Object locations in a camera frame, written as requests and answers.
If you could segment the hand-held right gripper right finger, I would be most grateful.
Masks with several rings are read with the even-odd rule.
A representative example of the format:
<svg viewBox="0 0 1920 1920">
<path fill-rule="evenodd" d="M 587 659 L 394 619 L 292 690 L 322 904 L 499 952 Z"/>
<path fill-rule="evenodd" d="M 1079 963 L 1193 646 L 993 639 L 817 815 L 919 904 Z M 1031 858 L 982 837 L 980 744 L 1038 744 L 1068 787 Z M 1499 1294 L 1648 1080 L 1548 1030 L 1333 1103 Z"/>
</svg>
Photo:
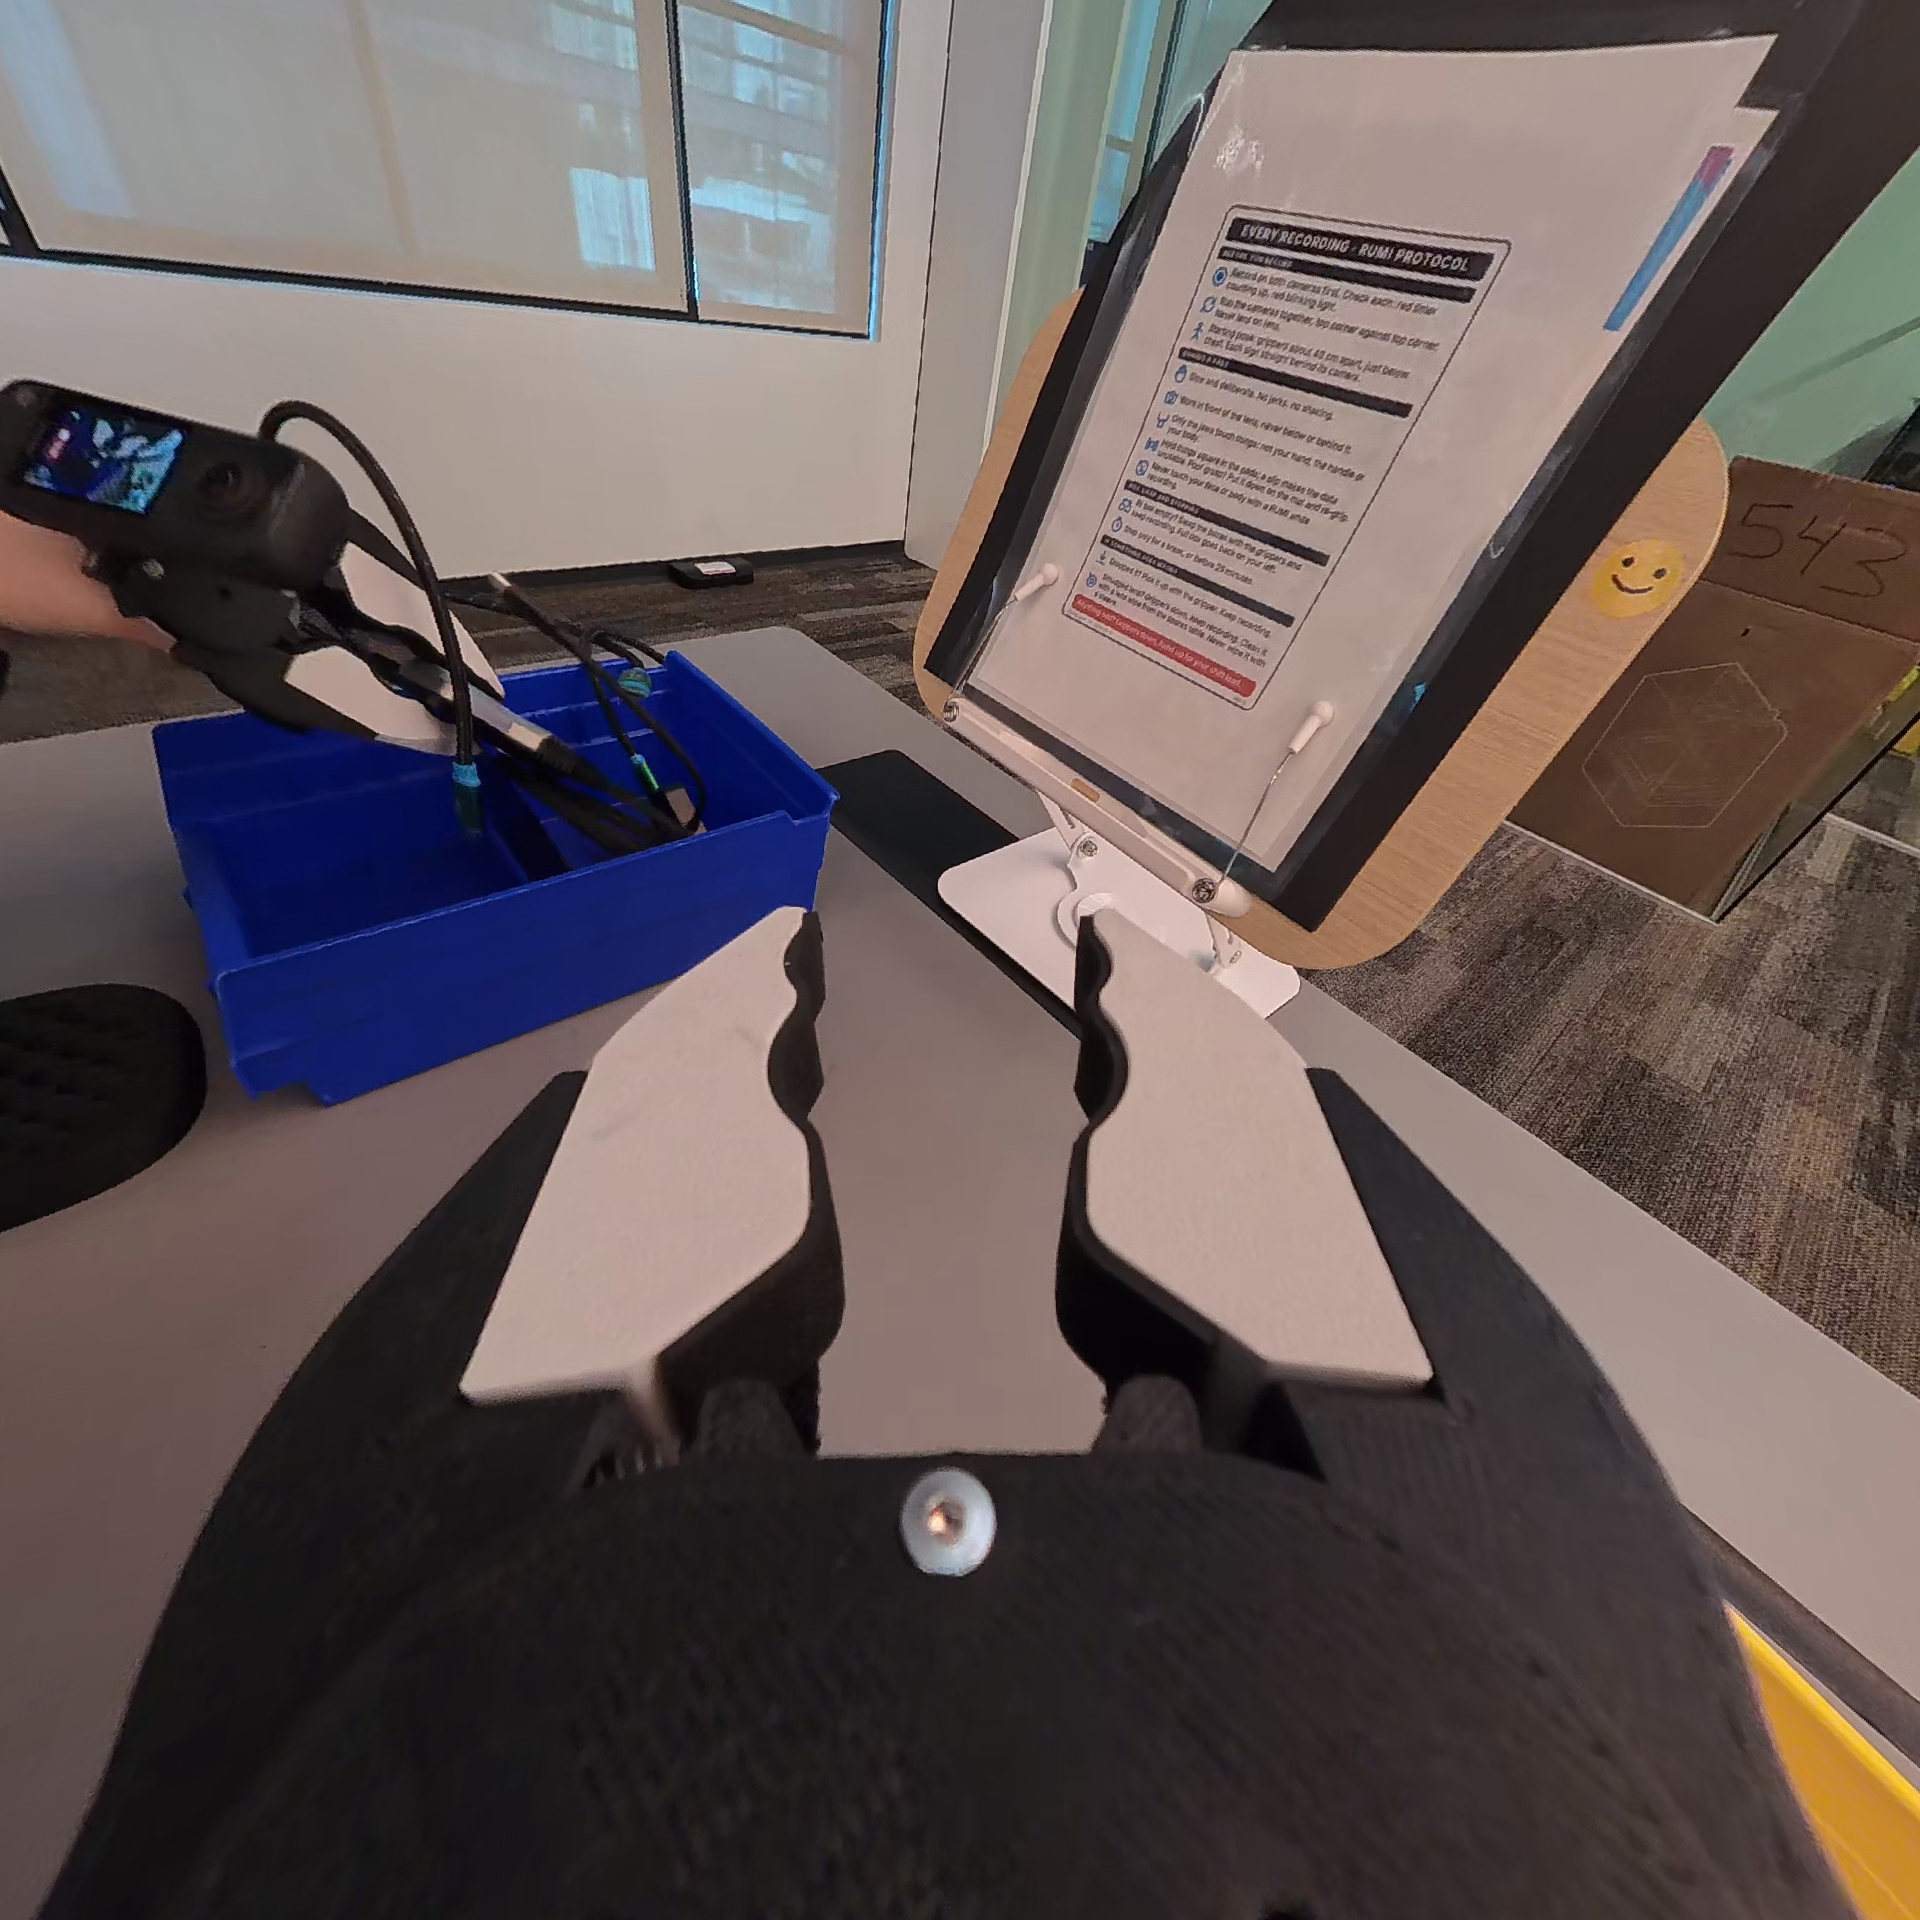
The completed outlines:
<svg viewBox="0 0 1920 1920">
<path fill-rule="evenodd" d="M 1433 1361 L 1301 1051 L 1119 910 L 1079 926 L 1056 1320 L 1117 1408 L 1177 1382 L 1212 1446 L 1283 1446 L 1298 1383 L 1416 1396 Z"/>
</svg>

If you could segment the blue plastic bin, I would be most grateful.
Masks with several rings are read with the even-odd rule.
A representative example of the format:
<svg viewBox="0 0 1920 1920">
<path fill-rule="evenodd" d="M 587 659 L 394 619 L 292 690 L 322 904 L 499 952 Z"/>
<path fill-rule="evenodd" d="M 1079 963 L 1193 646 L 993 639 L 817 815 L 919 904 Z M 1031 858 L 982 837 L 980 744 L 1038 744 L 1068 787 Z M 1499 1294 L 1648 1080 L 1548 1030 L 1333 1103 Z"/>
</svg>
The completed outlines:
<svg viewBox="0 0 1920 1920">
<path fill-rule="evenodd" d="M 155 732 L 207 985 L 250 1095 L 343 1103 L 688 974 L 813 909 L 835 789 L 692 659 L 651 704 L 710 783 L 710 825 L 600 852 L 489 762 L 488 829 L 442 762 L 252 714 Z"/>
</svg>

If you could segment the printed instruction sheet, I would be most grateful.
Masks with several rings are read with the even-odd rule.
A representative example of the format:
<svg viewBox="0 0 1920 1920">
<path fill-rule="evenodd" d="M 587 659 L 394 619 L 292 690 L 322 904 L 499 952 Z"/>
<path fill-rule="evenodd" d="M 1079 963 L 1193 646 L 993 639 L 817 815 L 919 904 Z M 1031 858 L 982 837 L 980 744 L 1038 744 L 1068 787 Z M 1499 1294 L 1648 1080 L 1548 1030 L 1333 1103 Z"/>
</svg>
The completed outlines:
<svg viewBox="0 0 1920 1920">
<path fill-rule="evenodd" d="M 1228 55 L 966 696 L 1276 867 L 1618 358 L 1768 53 Z"/>
</svg>

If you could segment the brown cardboard box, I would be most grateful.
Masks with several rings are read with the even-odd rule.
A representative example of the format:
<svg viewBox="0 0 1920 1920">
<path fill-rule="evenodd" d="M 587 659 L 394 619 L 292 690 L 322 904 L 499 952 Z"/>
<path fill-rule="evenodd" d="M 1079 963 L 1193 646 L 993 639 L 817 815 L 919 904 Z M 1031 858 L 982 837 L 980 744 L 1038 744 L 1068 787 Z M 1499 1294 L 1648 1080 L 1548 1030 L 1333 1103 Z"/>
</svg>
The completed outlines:
<svg viewBox="0 0 1920 1920">
<path fill-rule="evenodd" d="M 1711 566 L 1512 824 L 1723 918 L 1917 714 L 1917 454 L 1903 482 L 1732 462 Z"/>
</svg>

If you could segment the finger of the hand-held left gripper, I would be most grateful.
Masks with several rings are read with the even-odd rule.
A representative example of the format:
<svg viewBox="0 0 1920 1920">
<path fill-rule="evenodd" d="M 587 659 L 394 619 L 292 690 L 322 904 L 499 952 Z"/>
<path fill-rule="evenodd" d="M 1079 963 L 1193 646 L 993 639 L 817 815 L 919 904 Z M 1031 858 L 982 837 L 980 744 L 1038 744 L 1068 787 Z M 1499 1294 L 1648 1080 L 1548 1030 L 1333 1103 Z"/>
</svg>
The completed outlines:
<svg viewBox="0 0 1920 1920">
<path fill-rule="evenodd" d="M 413 577 L 384 557 L 341 557 L 341 577 L 363 617 L 399 634 L 414 634 L 434 659 L 445 659 L 437 617 L 427 594 Z M 467 659 L 471 684 L 504 700 L 507 690 L 471 631 L 456 617 L 452 617 L 452 627 Z"/>
<path fill-rule="evenodd" d="M 292 692 L 306 696 L 333 719 L 337 732 L 363 734 L 417 754 L 453 754 L 456 734 L 413 692 L 378 680 L 360 657 L 295 657 L 283 672 Z"/>
</svg>

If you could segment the person's left hand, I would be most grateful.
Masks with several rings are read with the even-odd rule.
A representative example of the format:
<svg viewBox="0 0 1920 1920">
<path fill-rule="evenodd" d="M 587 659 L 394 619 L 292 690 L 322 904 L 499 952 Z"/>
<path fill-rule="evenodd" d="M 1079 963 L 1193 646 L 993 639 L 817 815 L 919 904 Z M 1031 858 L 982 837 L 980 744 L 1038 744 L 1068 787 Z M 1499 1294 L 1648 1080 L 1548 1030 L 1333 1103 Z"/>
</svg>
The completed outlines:
<svg viewBox="0 0 1920 1920">
<path fill-rule="evenodd" d="M 170 654 L 172 639 L 143 617 L 130 617 L 93 577 L 85 547 L 3 511 L 3 631 L 25 636 L 129 639 Z"/>
</svg>

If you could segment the large gridded window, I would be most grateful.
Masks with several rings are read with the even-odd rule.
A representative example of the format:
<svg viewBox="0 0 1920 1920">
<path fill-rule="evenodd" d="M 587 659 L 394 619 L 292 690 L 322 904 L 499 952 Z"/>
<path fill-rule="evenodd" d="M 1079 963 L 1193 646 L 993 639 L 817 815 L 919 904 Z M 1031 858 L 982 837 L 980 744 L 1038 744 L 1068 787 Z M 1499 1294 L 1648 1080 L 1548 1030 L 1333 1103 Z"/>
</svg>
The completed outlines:
<svg viewBox="0 0 1920 1920">
<path fill-rule="evenodd" d="M 865 335 L 888 4 L 3 4 L 3 249 Z"/>
</svg>

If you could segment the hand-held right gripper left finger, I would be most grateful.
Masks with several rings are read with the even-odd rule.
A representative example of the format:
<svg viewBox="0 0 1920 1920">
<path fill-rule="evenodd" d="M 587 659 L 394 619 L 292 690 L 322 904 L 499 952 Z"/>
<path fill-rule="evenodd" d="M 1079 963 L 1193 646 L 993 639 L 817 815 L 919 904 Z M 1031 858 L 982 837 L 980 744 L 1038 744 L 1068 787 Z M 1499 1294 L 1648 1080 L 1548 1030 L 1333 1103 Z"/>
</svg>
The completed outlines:
<svg viewBox="0 0 1920 1920">
<path fill-rule="evenodd" d="M 824 923 L 781 904 L 647 998 L 590 1057 L 460 1377 L 467 1404 L 613 1393 L 644 1442 L 762 1382 L 819 1448 L 847 1313 L 813 1103 Z"/>
</svg>

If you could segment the yellow plastic bin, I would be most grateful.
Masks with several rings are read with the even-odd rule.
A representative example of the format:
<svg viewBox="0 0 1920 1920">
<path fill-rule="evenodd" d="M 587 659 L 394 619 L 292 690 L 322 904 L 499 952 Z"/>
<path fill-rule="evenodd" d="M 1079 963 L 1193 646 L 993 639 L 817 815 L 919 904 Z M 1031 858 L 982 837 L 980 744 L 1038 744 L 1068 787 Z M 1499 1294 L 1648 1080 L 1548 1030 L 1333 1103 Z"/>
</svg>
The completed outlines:
<svg viewBox="0 0 1920 1920">
<path fill-rule="evenodd" d="M 1857 1917 L 1917 1917 L 1917 1784 L 1729 1606 L 1793 1792 Z"/>
</svg>

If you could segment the yellow smiley sticker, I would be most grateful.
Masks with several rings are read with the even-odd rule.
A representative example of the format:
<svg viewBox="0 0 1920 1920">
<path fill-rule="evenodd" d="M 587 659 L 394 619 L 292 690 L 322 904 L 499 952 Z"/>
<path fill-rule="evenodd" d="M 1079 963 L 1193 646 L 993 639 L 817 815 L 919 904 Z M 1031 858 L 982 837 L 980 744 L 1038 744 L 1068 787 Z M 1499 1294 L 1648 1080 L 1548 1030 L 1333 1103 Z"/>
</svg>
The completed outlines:
<svg viewBox="0 0 1920 1920">
<path fill-rule="evenodd" d="M 1631 537 L 1597 560 L 1590 602 L 1604 617 L 1642 617 L 1668 608 L 1684 582 L 1690 560 L 1677 542 Z"/>
</svg>

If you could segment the thin black cable green plug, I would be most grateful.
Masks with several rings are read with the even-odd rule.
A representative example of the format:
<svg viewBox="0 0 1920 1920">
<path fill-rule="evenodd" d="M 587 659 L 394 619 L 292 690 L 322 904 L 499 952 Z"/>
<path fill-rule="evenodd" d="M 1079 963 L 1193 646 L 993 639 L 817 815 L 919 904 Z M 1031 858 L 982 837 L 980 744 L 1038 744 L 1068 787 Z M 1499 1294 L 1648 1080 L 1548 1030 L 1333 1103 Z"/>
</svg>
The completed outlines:
<svg viewBox="0 0 1920 1920">
<path fill-rule="evenodd" d="M 378 492 L 378 499 L 385 501 L 394 531 L 413 557 L 413 567 L 417 574 L 417 589 L 426 590 L 427 609 L 434 617 L 437 627 L 437 639 L 442 639 L 442 659 L 449 668 L 449 682 L 452 682 L 452 709 L 453 709 L 453 763 L 452 763 L 452 778 L 453 778 L 453 802 L 456 802 L 456 815 L 465 824 L 465 829 L 471 837 L 477 837 L 485 829 L 485 780 L 477 774 L 477 722 L 473 722 L 473 675 L 465 657 L 465 642 L 453 631 L 453 617 L 452 617 L 452 603 L 442 583 L 442 574 L 427 555 L 427 546 L 423 537 L 423 530 L 413 515 L 413 510 L 405 507 L 394 480 L 385 474 L 385 468 L 376 461 L 372 447 L 353 432 L 345 429 L 341 419 L 333 419 L 326 408 L 315 403 L 315 400 L 300 400 L 300 398 L 281 398 L 277 403 L 271 403 L 262 421 L 258 421 L 258 434 L 274 440 L 287 423 L 295 421 L 311 421 L 317 423 L 324 434 L 329 434 L 337 444 L 343 444 L 351 450 L 351 457 L 356 461 L 356 468 L 366 474 L 366 480 L 372 482 L 372 491 Z"/>
</svg>

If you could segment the instruction sign on stand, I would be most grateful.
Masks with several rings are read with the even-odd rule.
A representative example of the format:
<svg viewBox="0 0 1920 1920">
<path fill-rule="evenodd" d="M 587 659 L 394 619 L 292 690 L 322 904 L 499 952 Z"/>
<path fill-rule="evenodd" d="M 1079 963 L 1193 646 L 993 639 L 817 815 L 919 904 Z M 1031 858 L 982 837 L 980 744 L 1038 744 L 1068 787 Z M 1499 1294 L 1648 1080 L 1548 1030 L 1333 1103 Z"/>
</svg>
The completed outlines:
<svg viewBox="0 0 1920 1920">
<path fill-rule="evenodd" d="M 1625 335 L 1618 358 L 1471 567 L 1307 833 L 1276 867 L 1239 850 L 1228 856 L 1228 876 L 1251 879 L 1253 901 L 1310 931 L 1723 376 L 1914 155 L 1917 4 L 1270 4 L 1228 53 L 1512 53 L 1723 29 L 1770 37 L 1770 53 L 1741 102 L 1739 134 L 1703 162 L 1621 296 L 1615 322 L 1625 322 Z M 1009 492 L 935 639 L 932 664 L 946 680 L 980 654 L 997 583 L 1030 555 L 1216 81 L 1145 169 L 1076 304 L 1025 421 Z"/>
<path fill-rule="evenodd" d="M 1387 825 L 1381 845 L 1366 858 L 1320 926 L 1290 919 L 1275 904 L 1253 901 L 1251 879 L 1226 880 L 1203 856 L 1173 845 L 1168 829 L 1145 825 L 1139 802 L 1125 802 L 1117 778 L 1081 778 L 1059 754 L 1024 740 L 1009 722 L 988 714 L 988 700 L 960 692 L 932 664 L 944 617 L 958 608 L 966 567 L 988 542 L 993 510 L 1009 492 L 1025 421 L 1031 419 L 1045 376 L 1079 289 L 1063 301 L 1030 344 L 999 421 L 980 461 L 958 531 L 946 546 L 925 603 L 915 665 L 921 702 L 960 740 L 991 754 L 1002 769 L 1031 787 L 1050 805 L 1068 852 L 1094 838 L 1090 864 L 1125 852 L 1157 885 L 1180 893 L 1193 910 L 1209 913 L 1218 931 L 1209 963 L 1216 974 L 1242 974 L 1251 952 L 1310 974 L 1354 966 L 1402 944 L 1471 864 L 1479 845 L 1517 809 L 1548 762 L 1570 740 L 1576 726 L 1621 682 L 1625 665 L 1665 623 L 1680 598 L 1694 583 L 1716 553 L 1729 511 L 1729 457 L 1716 429 L 1698 419 L 1622 507 L 1618 524 L 1570 577 L 1546 623 L 1519 649 L 1499 684 L 1476 709 L 1463 734 L 1420 783 L 1405 814 Z M 1668 537 L 1684 553 L 1690 582 L 1661 609 L 1642 617 L 1604 617 L 1590 589 L 1597 560 L 1631 537 Z"/>
</svg>

